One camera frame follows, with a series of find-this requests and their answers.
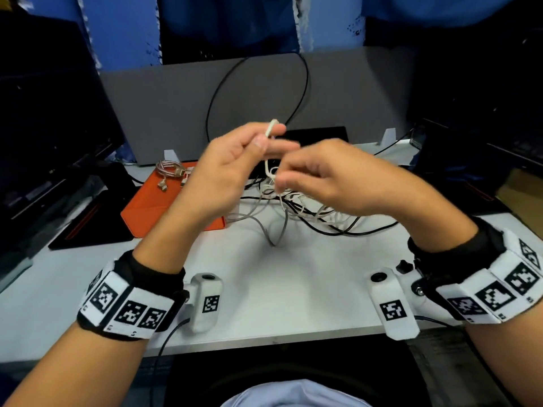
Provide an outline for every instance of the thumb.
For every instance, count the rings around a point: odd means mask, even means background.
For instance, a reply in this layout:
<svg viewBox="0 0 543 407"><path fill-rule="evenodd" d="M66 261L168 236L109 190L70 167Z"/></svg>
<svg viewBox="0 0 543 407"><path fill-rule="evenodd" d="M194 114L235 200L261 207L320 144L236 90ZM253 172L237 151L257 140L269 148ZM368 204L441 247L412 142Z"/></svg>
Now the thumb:
<svg viewBox="0 0 543 407"><path fill-rule="evenodd" d="M258 134L245 147L241 156L234 161L235 168L243 174L249 176L268 150L269 139L264 134Z"/></svg>
<svg viewBox="0 0 543 407"><path fill-rule="evenodd" d="M300 191L315 200L326 203L329 183L326 178L305 174L300 171L283 171L275 177L275 192L281 194L287 188Z"/></svg>

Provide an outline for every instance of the gray partition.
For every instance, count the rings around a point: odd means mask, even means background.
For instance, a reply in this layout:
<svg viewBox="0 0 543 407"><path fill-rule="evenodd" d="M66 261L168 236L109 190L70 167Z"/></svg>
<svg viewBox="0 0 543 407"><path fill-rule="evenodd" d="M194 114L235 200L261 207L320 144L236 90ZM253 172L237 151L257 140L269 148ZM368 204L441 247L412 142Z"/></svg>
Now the gray partition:
<svg viewBox="0 0 543 407"><path fill-rule="evenodd" d="M362 47L304 54L310 81L290 129L345 126L351 143L376 142L384 130L406 130L414 51ZM140 164L173 149L200 157L205 117L215 88L238 60L221 60L102 74L120 124ZM211 138L249 121L285 122L298 103L305 68L296 54L251 58L226 81L213 105Z"/></svg>

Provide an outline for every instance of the left hand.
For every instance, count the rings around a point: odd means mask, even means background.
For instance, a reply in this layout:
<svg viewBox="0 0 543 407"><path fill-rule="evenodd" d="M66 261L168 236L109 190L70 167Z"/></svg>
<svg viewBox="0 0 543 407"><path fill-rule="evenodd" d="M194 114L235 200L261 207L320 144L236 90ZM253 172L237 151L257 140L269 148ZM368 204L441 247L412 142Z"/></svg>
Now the left hand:
<svg viewBox="0 0 543 407"><path fill-rule="evenodd" d="M268 158L282 158L300 148L299 143L266 138L268 125L249 122L212 140L171 212L179 208L180 214L191 214L202 225L231 212L256 164ZM281 136L286 131L285 125L276 124L270 136Z"/></svg>

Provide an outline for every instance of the desk surface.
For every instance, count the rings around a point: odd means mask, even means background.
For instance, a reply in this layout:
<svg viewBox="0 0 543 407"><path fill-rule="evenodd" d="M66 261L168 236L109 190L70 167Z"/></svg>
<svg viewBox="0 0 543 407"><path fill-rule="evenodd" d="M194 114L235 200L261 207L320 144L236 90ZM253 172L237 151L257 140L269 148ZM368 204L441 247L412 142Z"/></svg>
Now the desk surface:
<svg viewBox="0 0 543 407"><path fill-rule="evenodd" d="M398 151L401 148L389 155L397 162ZM151 171L130 172L145 178ZM242 203L240 210L250 207ZM259 207L256 216L272 239L279 236L284 213L278 205ZM485 218L543 252L543 241L510 214ZM355 230L391 222L390 217L373 216L361 220ZM187 258L186 280L199 272L213 272L224 280L219 319L204 334L181 329L164 354L382 333L364 277L412 259L407 239L400 225L369 237L326 237L293 220L275 248L252 220L202 233ZM40 251L35 264L0 295L0 363L41 358L74 321L81 294L100 268L138 242ZM167 334L149 342L146 356L158 353Z"/></svg>

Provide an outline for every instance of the orange folder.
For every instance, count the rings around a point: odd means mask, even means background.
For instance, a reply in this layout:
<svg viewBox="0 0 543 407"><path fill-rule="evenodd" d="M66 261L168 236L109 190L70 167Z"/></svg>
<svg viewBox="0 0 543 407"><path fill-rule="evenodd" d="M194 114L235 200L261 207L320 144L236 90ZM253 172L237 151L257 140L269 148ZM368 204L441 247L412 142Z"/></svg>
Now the orange folder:
<svg viewBox="0 0 543 407"><path fill-rule="evenodd" d="M185 167L194 167L196 162L183 163L183 165ZM163 178L156 170L153 171L120 214L128 229L136 238L146 236L182 190L181 180L169 177L166 177L168 189L166 191L160 190L158 184ZM220 230L225 227L226 220L224 217L220 217L205 230Z"/></svg>

